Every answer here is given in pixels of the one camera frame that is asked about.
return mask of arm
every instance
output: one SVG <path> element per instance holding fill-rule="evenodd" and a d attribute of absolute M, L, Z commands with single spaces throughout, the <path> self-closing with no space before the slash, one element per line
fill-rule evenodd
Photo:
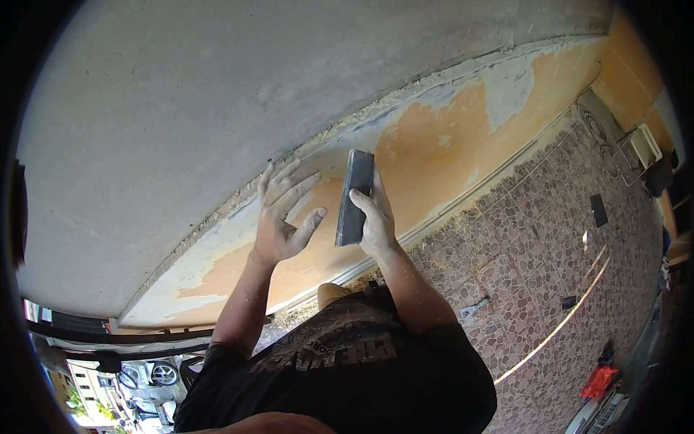
<path fill-rule="evenodd" d="M 285 222 L 299 199 L 321 179 L 320 173 L 295 174 L 300 165 L 301 160 L 297 159 L 271 179 L 274 166 L 269 163 L 260 178 L 257 194 L 261 206 L 255 245 L 219 315 L 210 346 L 224 344 L 250 358 L 262 332 L 272 272 L 281 260 L 306 247 L 328 213 L 325 208 L 317 208 L 298 228 Z"/>
<path fill-rule="evenodd" d="M 457 324 L 448 302 L 422 277 L 396 240 L 393 212 L 378 171 L 373 173 L 372 190 L 372 198 L 350 191 L 352 202 L 366 214 L 359 245 L 378 263 L 400 320 L 415 335 L 442 324 Z"/>

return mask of motorcycle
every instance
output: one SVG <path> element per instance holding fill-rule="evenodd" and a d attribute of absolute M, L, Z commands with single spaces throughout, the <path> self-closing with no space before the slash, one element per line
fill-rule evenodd
<path fill-rule="evenodd" d="M 173 426 L 176 402 L 158 401 L 134 397 L 125 402 L 126 412 L 131 420 L 137 421 L 143 428 L 166 428 Z"/>
<path fill-rule="evenodd" d="M 130 390 L 155 389 L 178 383 L 176 366 L 163 360 L 133 360 L 121 362 L 118 381 Z"/>

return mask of hand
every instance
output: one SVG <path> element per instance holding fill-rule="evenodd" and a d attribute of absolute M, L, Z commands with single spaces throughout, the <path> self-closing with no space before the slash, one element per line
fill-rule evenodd
<path fill-rule="evenodd" d="M 253 253 L 272 266 L 302 251 L 328 213 L 325 208 L 316 208 L 298 228 L 285 222 L 299 199 L 321 180 L 319 172 L 309 176 L 295 174 L 300 165 L 297 158 L 271 179 L 275 166 L 270 162 L 258 183 L 260 219 Z"/>
<path fill-rule="evenodd" d="M 395 239 L 393 211 L 383 188 L 381 174 L 376 169 L 373 170 L 371 196 L 368 197 L 354 188 L 349 192 L 352 203 L 366 214 L 364 237 L 359 245 L 367 255 L 378 258 L 399 244 Z"/>

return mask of orange wall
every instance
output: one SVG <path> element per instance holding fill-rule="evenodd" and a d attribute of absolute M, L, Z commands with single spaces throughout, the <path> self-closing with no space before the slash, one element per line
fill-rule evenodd
<path fill-rule="evenodd" d="M 365 259 L 356 245 L 334 246 L 350 148 L 375 154 L 396 216 L 396 232 L 402 236 L 472 190 L 560 116 L 598 75 L 606 43 L 603 37 L 586 38 L 492 63 L 475 60 L 459 78 L 405 100 L 387 115 L 320 148 L 306 165 L 320 169 L 323 181 L 289 219 L 300 222 L 319 206 L 329 214 L 306 250 L 278 266 L 272 276 L 270 309 Z M 248 235 L 236 236 L 234 244 L 215 241 L 224 228 L 210 231 L 152 285 L 121 325 L 215 323 L 253 245 L 256 215 L 240 212 L 224 223 L 237 228 L 229 234 Z"/>
<path fill-rule="evenodd" d="M 672 138 L 654 102 L 664 90 L 658 67 L 623 11 L 615 11 L 600 76 L 593 91 L 612 111 L 624 131 L 648 125 L 658 146 L 668 155 Z"/>

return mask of tiled floor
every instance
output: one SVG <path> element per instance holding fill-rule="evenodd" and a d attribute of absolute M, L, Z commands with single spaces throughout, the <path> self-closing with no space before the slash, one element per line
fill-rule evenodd
<path fill-rule="evenodd" d="M 613 142 L 620 131 L 599 114 Z M 531 148 L 531 158 L 473 206 L 407 247 L 456 312 L 489 297 L 461 324 L 494 378 L 541 347 L 498 381 L 490 433 L 563 433 L 603 346 L 613 342 L 621 366 L 655 296 L 661 227 L 653 205 L 640 185 L 606 173 L 598 142 L 574 110 L 557 124 L 544 133 L 546 147 Z M 589 201 L 598 193 L 609 218 L 600 228 Z M 586 293 L 574 311 L 561 310 L 564 297 Z M 258 348 L 315 309 L 311 301 L 281 316 Z"/>

